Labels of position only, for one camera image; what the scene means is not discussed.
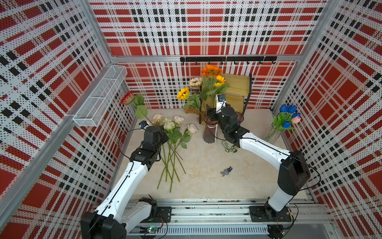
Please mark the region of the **cream rose flower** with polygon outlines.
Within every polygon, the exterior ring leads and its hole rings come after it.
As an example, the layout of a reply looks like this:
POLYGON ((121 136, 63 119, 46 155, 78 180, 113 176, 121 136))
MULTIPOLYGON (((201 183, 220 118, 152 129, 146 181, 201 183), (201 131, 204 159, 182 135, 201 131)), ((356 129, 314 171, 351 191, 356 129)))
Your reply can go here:
POLYGON ((203 85, 203 78, 202 77, 196 77, 189 81, 189 86, 192 88, 199 88, 203 85))

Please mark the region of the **yellow flower back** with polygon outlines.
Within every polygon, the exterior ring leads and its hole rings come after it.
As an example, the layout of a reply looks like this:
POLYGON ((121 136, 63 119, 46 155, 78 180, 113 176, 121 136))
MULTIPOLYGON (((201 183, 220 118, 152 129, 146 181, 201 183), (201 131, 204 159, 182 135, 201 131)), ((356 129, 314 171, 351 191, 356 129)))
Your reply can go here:
POLYGON ((198 93, 191 94, 190 89, 188 87, 185 87, 181 89, 180 92, 177 94, 177 99, 186 102, 184 108, 196 109, 199 112, 200 117, 203 117, 204 119, 204 115, 202 114, 201 110, 202 101, 198 93))

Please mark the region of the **orange flower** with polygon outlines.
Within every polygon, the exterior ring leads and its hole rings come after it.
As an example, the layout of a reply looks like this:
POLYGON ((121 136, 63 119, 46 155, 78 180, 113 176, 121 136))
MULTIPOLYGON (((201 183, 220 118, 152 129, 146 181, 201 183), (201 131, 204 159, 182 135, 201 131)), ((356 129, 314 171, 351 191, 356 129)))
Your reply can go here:
POLYGON ((216 77, 221 75, 222 70, 213 65, 207 65, 202 69, 203 87, 202 87, 202 99, 206 101, 210 100, 210 106, 214 107, 215 94, 214 94, 214 83, 216 82, 216 77))

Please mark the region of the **pink tulip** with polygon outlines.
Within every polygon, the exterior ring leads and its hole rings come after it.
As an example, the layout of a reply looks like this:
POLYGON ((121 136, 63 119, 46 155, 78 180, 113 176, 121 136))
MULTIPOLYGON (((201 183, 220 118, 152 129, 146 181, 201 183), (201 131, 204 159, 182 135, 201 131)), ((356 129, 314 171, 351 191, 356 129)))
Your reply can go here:
POLYGON ((300 121, 301 121, 301 117, 300 117, 300 116, 295 116, 295 117, 293 117, 293 118, 291 119, 291 121, 290 121, 290 127, 289 127, 289 129, 294 129, 294 128, 293 128, 293 125, 298 124, 300 121))

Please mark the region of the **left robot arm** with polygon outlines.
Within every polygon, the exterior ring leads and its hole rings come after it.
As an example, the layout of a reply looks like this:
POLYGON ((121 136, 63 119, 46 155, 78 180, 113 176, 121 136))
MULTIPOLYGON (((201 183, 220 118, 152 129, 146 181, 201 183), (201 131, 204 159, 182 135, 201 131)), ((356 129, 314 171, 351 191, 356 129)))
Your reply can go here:
POLYGON ((169 139, 158 126, 145 120, 139 125, 144 130, 144 139, 131 154, 124 174, 95 211, 86 212, 80 221, 84 239, 124 239, 142 221, 157 215, 157 203, 149 198, 141 198, 129 211, 125 209, 140 181, 160 157, 161 146, 169 139))

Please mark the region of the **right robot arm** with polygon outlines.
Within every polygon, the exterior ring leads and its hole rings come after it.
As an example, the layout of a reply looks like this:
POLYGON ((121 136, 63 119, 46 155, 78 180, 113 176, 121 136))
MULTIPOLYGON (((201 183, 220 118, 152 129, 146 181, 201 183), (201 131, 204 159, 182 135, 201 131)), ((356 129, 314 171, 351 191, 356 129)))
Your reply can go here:
POLYGON ((255 136, 238 123, 238 115, 230 105, 208 109, 207 118, 218 122, 227 141, 261 157, 278 171, 278 186, 264 205, 267 218, 274 220, 310 179, 304 155, 298 150, 292 152, 276 147, 255 136))

